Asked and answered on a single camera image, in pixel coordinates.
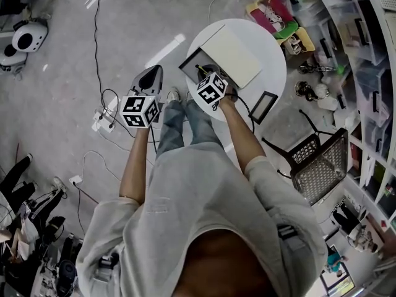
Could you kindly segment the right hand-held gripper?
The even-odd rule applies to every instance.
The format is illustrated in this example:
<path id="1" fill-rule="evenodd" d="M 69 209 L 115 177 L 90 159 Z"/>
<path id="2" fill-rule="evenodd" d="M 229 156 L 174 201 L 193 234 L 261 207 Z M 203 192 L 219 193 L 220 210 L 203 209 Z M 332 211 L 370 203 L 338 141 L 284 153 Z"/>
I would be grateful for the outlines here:
<path id="1" fill-rule="evenodd" d="M 197 97 L 203 110 L 216 110 L 219 101 L 225 96 L 228 88 L 228 77 L 223 70 L 214 64 L 197 65 Z"/>

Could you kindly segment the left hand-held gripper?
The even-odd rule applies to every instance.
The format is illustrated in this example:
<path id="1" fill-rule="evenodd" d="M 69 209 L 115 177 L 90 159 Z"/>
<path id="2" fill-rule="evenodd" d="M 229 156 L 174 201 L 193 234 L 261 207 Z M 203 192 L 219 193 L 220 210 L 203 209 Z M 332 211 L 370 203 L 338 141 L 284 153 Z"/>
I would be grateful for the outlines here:
<path id="1" fill-rule="evenodd" d="M 163 68 L 154 65 L 146 68 L 132 81 L 133 87 L 153 87 L 153 95 L 132 91 L 123 96 L 119 115 L 127 128 L 149 128 L 159 118 L 159 99 L 163 85 Z"/>

